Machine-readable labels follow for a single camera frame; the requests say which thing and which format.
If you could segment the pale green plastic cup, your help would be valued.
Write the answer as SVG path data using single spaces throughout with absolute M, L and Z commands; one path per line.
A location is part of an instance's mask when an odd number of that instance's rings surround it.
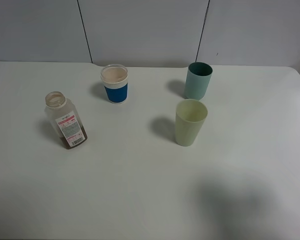
M 183 147 L 191 146 L 208 116 L 207 107 L 195 99 L 182 100 L 175 111 L 175 140 Z

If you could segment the clear plastic drink bottle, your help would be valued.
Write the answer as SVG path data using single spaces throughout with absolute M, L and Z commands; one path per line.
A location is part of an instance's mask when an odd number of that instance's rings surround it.
M 88 139 L 75 105 L 60 91 L 53 91 L 45 96 L 44 111 L 67 150 L 81 145 Z

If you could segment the teal plastic cup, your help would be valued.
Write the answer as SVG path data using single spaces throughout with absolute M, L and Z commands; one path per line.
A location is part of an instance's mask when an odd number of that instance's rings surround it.
M 212 73 L 212 67 L 204 62 L 191 63 L 187 70 L 184 96 L 201 100 L 206 94 Z

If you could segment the blue sleeved paper cup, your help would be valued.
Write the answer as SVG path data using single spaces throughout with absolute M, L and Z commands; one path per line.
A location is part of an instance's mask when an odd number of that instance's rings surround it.
M 109 64 L 100 72 L 108 100 L 114 104 L 123 103 L 128 96 L 128 70 L 120 64 Z

